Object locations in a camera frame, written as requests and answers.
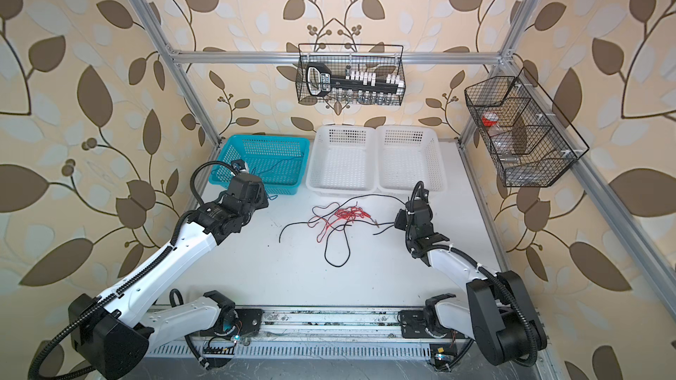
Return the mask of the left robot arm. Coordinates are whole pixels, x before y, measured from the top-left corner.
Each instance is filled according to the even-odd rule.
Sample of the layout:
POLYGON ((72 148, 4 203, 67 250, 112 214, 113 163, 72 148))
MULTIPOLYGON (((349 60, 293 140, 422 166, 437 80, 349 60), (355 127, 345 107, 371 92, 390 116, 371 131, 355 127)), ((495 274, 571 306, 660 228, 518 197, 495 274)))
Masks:
POLYGON ((43 377, 42 364, 66 339, 88 364, 64 378, 97 371, 104 378, 119 379, 154 348, 222 323, 234 304, 216 291, 167 311, 149 312, 188 268, 239 233, 255 211, 269 206, 262 179, 251 173, 245 161, 213 164, 232 174, 227 189, 212 202, 199 199, 196 209, 179 218, 169 241, 121 281, 96 297, 83 294, 76 298, 68 308, 67 327, 36 353, 28 378, 43 377))

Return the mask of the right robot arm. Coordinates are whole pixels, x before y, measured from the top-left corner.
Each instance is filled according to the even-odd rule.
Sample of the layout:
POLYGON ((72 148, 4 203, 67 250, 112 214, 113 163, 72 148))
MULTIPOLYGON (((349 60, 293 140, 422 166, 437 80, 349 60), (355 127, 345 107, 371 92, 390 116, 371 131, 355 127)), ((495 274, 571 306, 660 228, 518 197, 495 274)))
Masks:
POLYGON ((412 258, 446 275, 465 290, 466 298, 445 293, 427 299, 421 329, 438 339, 462 334, 468 347, 475 343, 495 366, 535 366, 538 353, 547 347, 547 335, 521 277, 511 270, 489 270, 436 232, 432 219, 429 190, 418 181, 394 227, 404 232, 412 258))

